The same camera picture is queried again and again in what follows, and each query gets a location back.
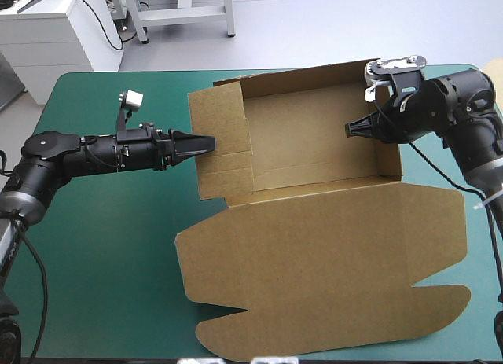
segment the cardboard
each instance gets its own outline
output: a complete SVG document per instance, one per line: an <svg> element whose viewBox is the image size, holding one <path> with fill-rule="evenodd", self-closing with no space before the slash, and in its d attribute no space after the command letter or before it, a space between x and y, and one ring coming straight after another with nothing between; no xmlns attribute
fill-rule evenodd
<svg viewBox="0 0 503 364"><path fill-rule="evenodd" d="M346 138L367 61L254 75L190 94L202 199L229 208L177 236L189 299L245 309L201 322L223 358L413 339L466 308L462 285L414 287L466 255L457 191L400 182L397 145Z"/></svg>
<svg viewBox="0 0 503 364"><path fill-rule="evenodd" d="M496 89L496 103L503 108L503 57L490 61L483 71L493 81Z"/></svg>

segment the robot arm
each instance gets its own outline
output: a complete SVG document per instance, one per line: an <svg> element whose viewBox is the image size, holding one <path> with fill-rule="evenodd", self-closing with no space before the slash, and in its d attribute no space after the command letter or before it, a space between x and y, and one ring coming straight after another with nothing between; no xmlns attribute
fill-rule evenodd
<svg viewBox="0 0 503 364"><path fill-rule="evenodd" d="M424 80L423 57L373 61L365 78L373 101L375 85L390 86L391 98L376 111L346 125L347 136L383 142L413 142L435 132L449 148L468 184L490 197L503 189L503 122L495 108L494 85L481 71L470 69ZM491 210L503 233L503 200Z"/></svg>
<svg viewBox="0 0 503 364"><path fill-rule="evenodd" d="M133 91L121 94L114 135L80 137L45 131L24 143L22 159L0 192L0 356L7 355L6 362L20 361L20 331L8 318L18 314L18 310L3 292L20 246L18 230L25 231L43 219L59 188L74 177L86 175L140 169L163 171L215 150L216 142L211 136L175 130L164 133L153 123L126 129L128 119L139 110L142 97Z"/></svg>

